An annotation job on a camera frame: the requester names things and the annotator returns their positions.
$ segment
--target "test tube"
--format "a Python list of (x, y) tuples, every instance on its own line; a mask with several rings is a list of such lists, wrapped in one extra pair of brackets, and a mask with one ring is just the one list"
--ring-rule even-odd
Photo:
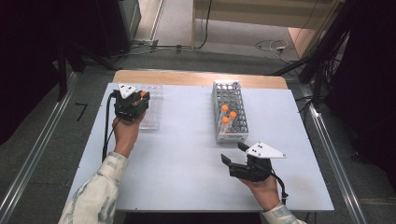
[(233, 127), (233, 121), (236, 118), (236, 112), (235, 111), (231, 111), (230, 112), (230, 118), (228, 119), (228, 130), (230, 131), (231, 128)]
[(218, 119), (219, 125), (221, 124), (221, 119), (224, 118), (224, 116), (226, 115), (227, 111), (228, 111), (228, 106), (227, 105), (222, 105), (221, 106), (221, 112), (220, 112), (219, 119)]
[(221, 124), (220, 124), (220, 133), (226, 133), (227, 129), (228, 129), (228, 118), (227, 117), (223, 117), (221, 119)]

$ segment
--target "gray carpet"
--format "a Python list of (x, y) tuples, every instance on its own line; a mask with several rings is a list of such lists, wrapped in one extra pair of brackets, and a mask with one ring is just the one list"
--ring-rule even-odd
[[(181, 54), (176, 54), (172, 50), (124, 56), (114, 64), (124, 69), (166, 69), (250, 75), (269, 74), (284, 66), (283, 62), (275, 59), (195, 51), (183, 51)], [(106, 85), (111, 82), (114, 73), (101, 65), (94, 64), (89, 65), (84, 74), (78, 75), (75, 91), (9, 223), (57, 223)], [(295, 98), (302, 96), (299, 83), (293, 81), (295, 78), (290, 75), (284, 77), (289, 80), (288, 85)], [(2, 197), (49, 117), (57, 98), (57, 90), (58, 88), (54, 88), (26, 118), (13, 137), (0, 146), (0, 193)], [(77, 118), (81, 107), (75, 103), (88, 104), (80, 121), (77, 121)], [(304, 102), (299, 102), (298, 106), (302, 108)], [(382, 171), (371, 164), (350, 159), (354, 150), (349, 143), (350, 136), (347, 129), (326, 109), (325, 105), (322, 108), (322, 115), (334, 146), (346, 167), (358, 197), (364, 199), (395, 198), (395, 192)], [(305, 127), (323, 177), (328, 183), (327, 187), (335, 208), (332, 212), (317, 213), (318, 223), (351, 223), (346, 204), (309, 115), (306, 117)], [(395, 220), (395, 204), (366, 202), (362, 204), (362, 208), (369, 223), (392, 223)], [(305, 219), (306, 213), (295, 213), (295, 215), (300, 219)], [(115, 223), (122, 223), (124, 216), (124, 212), (118, 212)]]

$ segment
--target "wooden desk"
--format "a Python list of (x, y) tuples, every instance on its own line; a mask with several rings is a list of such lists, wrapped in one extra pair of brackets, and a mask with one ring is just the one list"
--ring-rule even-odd
[[(192, 46), (195, 20), (206, 19), (209, 2), (193, 1)], [(341, 0), (213, 0), (209, 19), (289, 27), (294, 47), (304, 57), (332, 24), (341, 6)]]
[[(272, 160), (272, 164), (290, 195), (288, 208), (333, 210), (298, 108), (282, 77), (175, 71), (119, 71), (114, 77), (115, 82), (165, 84), (160, 129), (141, 130), (120, 184), (117, 209), (140, 212), (262, 210), (246, 186), (229, 176), (228, 167), (220, 159), (220, 154), (224, 154), (234, 162), (243, 163), (247, 155), (237, 149), (236, 144), (216, 144), (212, 82), (227, 78), (238, 79), (242, 86), (249, 128), (246, 144), (252, 146), (263, 141), (287, 155), (286, 159)], [(106, 99), (116, 88), (117, 83), (107, 86), (69, 198), (101, 163)], [(110, 120), (115, 117), (113, 110), (111, 106)], [(109, 150), (115, 146), (113, 136), (108, 143)]]

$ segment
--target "patterned sleeve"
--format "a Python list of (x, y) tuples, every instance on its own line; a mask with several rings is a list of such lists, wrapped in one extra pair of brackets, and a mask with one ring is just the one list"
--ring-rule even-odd
[(127, 165), (125, 157), (108, 153), (99, 170), (67, 202), (59, 223), (113, 223), (119, 183)]
[(282, 202), (270, 211), (262, 212), (262, 215), (267, 219), (269, 224), (306, 224), (298, 220)]

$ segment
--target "floor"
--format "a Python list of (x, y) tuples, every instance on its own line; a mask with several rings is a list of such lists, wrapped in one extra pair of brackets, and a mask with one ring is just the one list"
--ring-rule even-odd
[[(155, 3), (156, 5), (152, 5), (155, 5), (158, 10), (160, 2), (157, 4), (155, 1)], [(161, 45), (189, 45), (191, 40), (191, 29), (189, 30), (191, 20), (187, 20), (190, 15), (189, 4), (191, 1), (166, 0), (163, 11), (159, 14), (161, 17), (153, 39), (159, 39)], [(174, 16), (173, 10), (177, 12), (177, 17)], [(152, 11), (155, 15), (158, 14), (158, 11)], [(202, 36), (200, 21), (197, 21), (196, 27), (197, 43), (195, 44), (198, 45), (201, 43)], [(151, 31), (142, 32), (139, 38), (149, 39)], [(150, 54), (126, 55), (117, 59), (114, 64), (122, 66), (124, 69), (269, 74), (287, 63), (269, 50), (268, 42), (262, 42), (261, 47), (256, 48), (257, 43), (265, 40), (288, 41), (288, 50), (284, 50), (278, 56), (286, 61), (299, 60), (292, 49), (290, 36), (284, 28), (247, 27), (243, 24), (229, 23), (221, 25), (218, 22), (210, 22), (207, 45), (200, 51), (183, 51), (180, 54), (175, 54), (174, 50), (161, 50)], [(145, 50), (134, 49), (131, 53), (143, 51)], [(304, 96), (302, 86), (296, 78), (300, 71), (301, 69), (296, 69), (283, 76), (296, 99)], [(76, 76), (76, 84), (67, 104), (65, 104), (64, 112), (57, 121), (57, 127), (52, 131), (45, 150), (40, 155), (41, 159), (20, 195), (8, 223), (56, 223), (59, 219), (70, 190), (71, 181), (78, 168), (79, 158), (89, 137), (97, 108), (100, 106), (104, 89), (114, 77), (114, 72), (106, 70), (101, 65), (89, 63), (84, 74), (76, 74)], [(46, 125), (52, 109), (56, 106), (57, 91), (58, 89), (54, 88), (26, 118), (11, 139), (0, 146), (0, 194), (2, 196), (7, 194), (8, 187), (13, 183), (24, 160), (35, 146), (35, 140)], [(305, 103), (305, 101), (296, 102), (299, 108), (303, 108)], [(76, 104), (88, 105), (79, 121), (77, 119), (80, 116), (81, 107)], [(321, 116), (326, 123), (327, 131), (346, 170), (350, 184), (360, 201), (366, 222), (357, 222), (351, 217), (334, 169), (325, 153), (315, 122), (309, 113), (301, 113), (302, 120), (332, 197), (334, 211), (315, 214), (295, 212), (294, 214), (299, 219), (306, 219), (308, 223), (394, 223), (396, 194), (385, 174), (372, 164), (350, 159), (354, 149), (350, 145), (351, 134), (348, 128), (332, 114), (332, 111), (327, 109), (326, 105), (322, 105), (321, 108)], [(125, 216), (126, 213), (119, 211), (115, 223), (122, 223)]]

